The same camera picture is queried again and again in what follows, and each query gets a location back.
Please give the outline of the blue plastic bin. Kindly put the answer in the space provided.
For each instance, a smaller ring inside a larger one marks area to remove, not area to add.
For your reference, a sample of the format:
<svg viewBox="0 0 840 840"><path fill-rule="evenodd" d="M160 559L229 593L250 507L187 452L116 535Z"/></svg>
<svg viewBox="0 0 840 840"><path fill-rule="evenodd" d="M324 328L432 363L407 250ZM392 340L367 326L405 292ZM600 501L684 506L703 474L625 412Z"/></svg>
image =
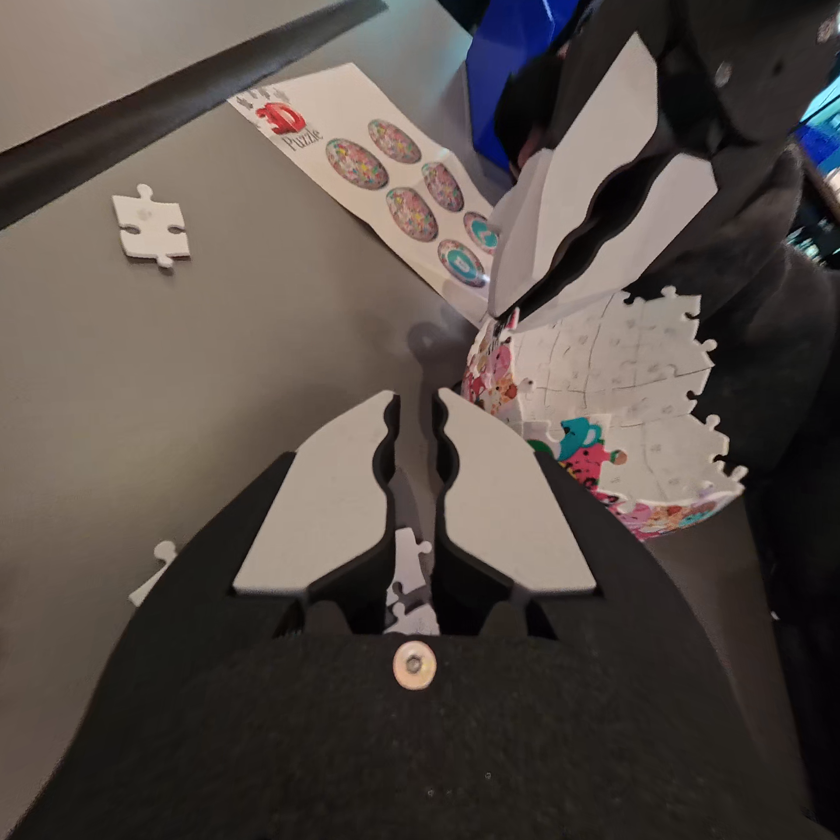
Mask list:
<svg viewBox="0 0 840 840"><path fill-rule="evenodd" d="M495 127L495 111L509 76L542 53L571 19L576 1L491 1L465 60L469 123L474 149L503 170L508 158Z"/></svg>

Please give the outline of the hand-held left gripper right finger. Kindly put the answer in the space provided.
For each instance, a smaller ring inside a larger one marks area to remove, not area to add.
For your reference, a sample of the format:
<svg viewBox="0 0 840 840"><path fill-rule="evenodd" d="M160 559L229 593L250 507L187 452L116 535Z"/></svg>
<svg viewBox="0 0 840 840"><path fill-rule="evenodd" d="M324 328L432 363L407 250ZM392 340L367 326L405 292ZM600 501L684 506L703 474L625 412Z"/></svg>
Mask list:
<svg viewBox="0 0 840 840"><path fill-rule="evenodd" d="M593 573L535 451L448 388L434 397L437 467L433 584L453 599L589 595Z"/></svg>

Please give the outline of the white puzzle piece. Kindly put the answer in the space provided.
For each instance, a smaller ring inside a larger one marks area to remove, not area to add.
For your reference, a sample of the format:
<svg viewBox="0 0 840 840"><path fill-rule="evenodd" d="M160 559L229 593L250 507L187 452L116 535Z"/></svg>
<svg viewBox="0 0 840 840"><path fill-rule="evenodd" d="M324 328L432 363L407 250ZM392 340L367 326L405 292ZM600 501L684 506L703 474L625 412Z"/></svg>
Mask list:
<svg viewBox="0 0 840 840"><path fill-rule="evenodd" d="M159 568L152 576L137 589L129 594L129 602L134 608L139 608L145 598L156 586L162 575L169 569L177 556L177 548L173 541L165 540L157 543L153 549L153 556Z"/></svg>
<svg viewBox="0 0 840 840"><path fill-rule="evenodd" d="M169 270L177 259L191 257L178 203L156 201L152 187L144 183L137 185L136 195L113 195L111 200L122 251L128 258L152 260Z"/></svg>
<svg viewBox="0 0 840 840"><path fill-rule="evenodd" d="M386 590L385 634L440 635L422 565L431 550L431 543L418 541L411 528L395 532L395 572Z"/></svg>

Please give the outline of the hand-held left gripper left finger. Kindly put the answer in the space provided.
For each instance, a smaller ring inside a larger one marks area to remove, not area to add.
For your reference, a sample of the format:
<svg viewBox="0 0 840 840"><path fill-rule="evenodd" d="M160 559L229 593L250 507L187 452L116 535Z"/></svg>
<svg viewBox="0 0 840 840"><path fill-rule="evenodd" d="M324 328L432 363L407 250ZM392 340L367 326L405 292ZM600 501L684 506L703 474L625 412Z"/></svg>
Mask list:
<svg viewBox="0 0 840 840"><path fill-rule="evenodd" d="M374 456L389 432L381 391L297 449L233 587L239 595L302 595L385 536L385 490Z"/></svg>

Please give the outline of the person's right forearm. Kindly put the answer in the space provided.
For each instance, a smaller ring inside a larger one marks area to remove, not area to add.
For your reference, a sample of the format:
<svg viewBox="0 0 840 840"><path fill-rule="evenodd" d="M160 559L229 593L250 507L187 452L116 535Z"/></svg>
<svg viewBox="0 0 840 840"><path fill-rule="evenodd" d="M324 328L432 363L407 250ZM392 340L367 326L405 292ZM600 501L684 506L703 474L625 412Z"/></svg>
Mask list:
<svg viewBox="0 0 840 840"><path fill-rule="evenodd" d="M714 367L696 408L717 414L745 505L815 819L838 837L838 271L791 245L803 154L789 141L707 242L626 288L699 295Z"/></svg>

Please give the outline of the puzzle instruction sheet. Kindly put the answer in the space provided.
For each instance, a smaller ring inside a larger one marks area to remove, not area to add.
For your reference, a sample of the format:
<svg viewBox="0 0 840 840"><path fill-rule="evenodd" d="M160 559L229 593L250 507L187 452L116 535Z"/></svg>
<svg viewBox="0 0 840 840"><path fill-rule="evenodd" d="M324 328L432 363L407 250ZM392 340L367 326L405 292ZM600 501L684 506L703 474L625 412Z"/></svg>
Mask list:
<svg viewBox="0 0 840 840"><path fill-rule="evenodd" d="M498 231L458 157L356 65L264 83L227 102L476 327Z"/></svg>

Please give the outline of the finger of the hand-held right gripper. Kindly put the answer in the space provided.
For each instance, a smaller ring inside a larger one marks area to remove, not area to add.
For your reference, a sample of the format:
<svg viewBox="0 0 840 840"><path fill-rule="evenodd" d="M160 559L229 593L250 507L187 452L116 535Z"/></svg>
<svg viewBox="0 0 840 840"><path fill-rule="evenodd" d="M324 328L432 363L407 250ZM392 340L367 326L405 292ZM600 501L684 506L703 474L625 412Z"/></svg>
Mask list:
<svg viewBox="0 0 840 840"><path fill-rule="evenodd" d="M498 319L548 274L557 249L583 225L602 184L651 140L657 88L655 58L633 33L562 140L525 164L491 215L500 236L489 315Z"/></svg>
<svg viewBox="0 0 840 840"><path fill-rule="evenodd" d="M608 239L570 285L523 320L531 330L556 323L635 282L716 195L709 161L675 156L657 175L644 203L622 232Z"/></svg>

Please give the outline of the black table divider strip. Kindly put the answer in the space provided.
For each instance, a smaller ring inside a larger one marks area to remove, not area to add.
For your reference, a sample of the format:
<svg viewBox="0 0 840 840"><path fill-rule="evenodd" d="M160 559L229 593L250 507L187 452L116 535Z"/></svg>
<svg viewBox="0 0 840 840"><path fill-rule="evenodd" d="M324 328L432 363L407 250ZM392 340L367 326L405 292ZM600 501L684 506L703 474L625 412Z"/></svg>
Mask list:
<svg viewBox="0 0 840 840"><path fill-rule="evenodd" d="M156 80L1 154L1 229L387 10L333 3Z"/></svg>

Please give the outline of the colourful puzzle ball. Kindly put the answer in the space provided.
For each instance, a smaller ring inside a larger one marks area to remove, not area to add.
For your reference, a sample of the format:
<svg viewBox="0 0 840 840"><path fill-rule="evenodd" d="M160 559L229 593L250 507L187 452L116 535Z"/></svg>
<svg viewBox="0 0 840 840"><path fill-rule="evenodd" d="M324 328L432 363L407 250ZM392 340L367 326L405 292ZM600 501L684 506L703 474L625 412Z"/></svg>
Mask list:
<svg viewBox="0 0 840 840"><path fill-rule="evenodd" d="M641 541L708 520L743 492L720 418L693 414L713 366L700 296L625 292L535 329L487 318L460 394L550 455Z"/></svg>

